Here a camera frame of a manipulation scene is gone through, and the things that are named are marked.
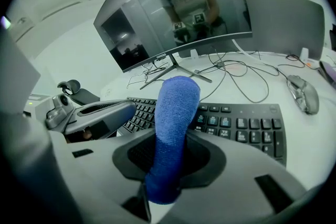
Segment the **desk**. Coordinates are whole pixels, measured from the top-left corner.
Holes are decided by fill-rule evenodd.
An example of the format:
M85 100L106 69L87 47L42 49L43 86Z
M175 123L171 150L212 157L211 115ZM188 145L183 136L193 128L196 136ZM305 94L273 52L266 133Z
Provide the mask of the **desk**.
M331 62L329 58L325 58L328 52L323 53L323 60ZM195 69L202 70L210 67L207 56L202 56L194 64L191 58L181 59L175 57L178 63L192 71ZM281 63L297 64L285 59L284 56L274 54L262 54L261 58L264 61L278 65ZM213 61L218 60L216 55L212 55ZM269 72L274 72L274 69L267 67L262 63L258 63L253 59L249 59L245 55L227 54L223 60L241 60L245 63L262 68ZM299 75L301 78L310 82L317 90L320 98L320 111L317 115L309 116L302 113L294 102L291 93L289 92L284 76L273 77L269 74L259 72L268 82L269 97L262 103L278 103L280 105L282 116L286 129L287 139L287 170L292 173L303 184L306 189L310 189L326 180L336 159L336 91L332 88L323 77L316 71L309 68L299 69L293 67L282 66L281 69L286 74ZM227 70L234 74L242 74L245 70L243 66L228 66ZM139 90L143 82L132 84L126 89L126 86L131 78L136 74L141 74L144 71L143 67L136 68L128 73L125 73L101 91L101 100L125 99L126 97L139 97L157 99L162 81L155 82L143 90ZM198 78L193 78L201 88L201 98L211 93L219 84L224 72L217 70L206 74L205 76L212 79L213 83L207 83ZM188 74L174 70L166 74L162 79L168 79L174 76L188 76ZM144 75L132 78L132 82L143 80ZM236 78L241 89L252 99L261 100L267 88L265 83L254 72L249 71L244 77ZM225 104L244 104L250 103L236 88L230 76L226 76L222 85L209 98L204 100L208 103L225 103Z

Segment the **curved monitor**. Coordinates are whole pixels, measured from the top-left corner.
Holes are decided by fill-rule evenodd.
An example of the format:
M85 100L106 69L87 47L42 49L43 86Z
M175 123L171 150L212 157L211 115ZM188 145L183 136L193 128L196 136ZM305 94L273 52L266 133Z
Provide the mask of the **curved monitor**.
M252 36L246 0L106 0L94 26L123 72L182 50Z

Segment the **office chair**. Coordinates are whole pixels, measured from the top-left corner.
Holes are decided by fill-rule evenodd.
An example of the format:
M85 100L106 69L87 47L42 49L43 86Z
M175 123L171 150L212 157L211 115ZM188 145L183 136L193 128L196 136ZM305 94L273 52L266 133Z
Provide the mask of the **office chair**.
M62 88L62 92L68 96L73 102L79 105L86 105L100 101L100 98L86 89L80 88L80 83L77 80L63 81L57 85L58 88Z

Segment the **gray mouse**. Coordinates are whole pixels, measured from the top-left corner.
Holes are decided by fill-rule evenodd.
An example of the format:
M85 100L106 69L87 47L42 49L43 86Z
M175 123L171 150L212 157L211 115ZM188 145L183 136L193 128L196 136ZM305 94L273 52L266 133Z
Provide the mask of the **gray mouse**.
M310 115L316 115L319 112L319 96L313 85L299 76L290 75L287 77L287 86L295 99L295 103L303 112Z

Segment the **black keyboard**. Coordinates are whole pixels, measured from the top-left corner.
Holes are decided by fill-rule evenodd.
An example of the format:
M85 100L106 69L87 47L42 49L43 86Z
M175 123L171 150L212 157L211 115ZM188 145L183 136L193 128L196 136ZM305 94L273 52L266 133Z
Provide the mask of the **black keyboard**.
M136 102L134 117L119 132L123 135L155 128L155 99L127 98ZM287 161L286 134L277 104L200 103L189 129L253 146L283 165Z

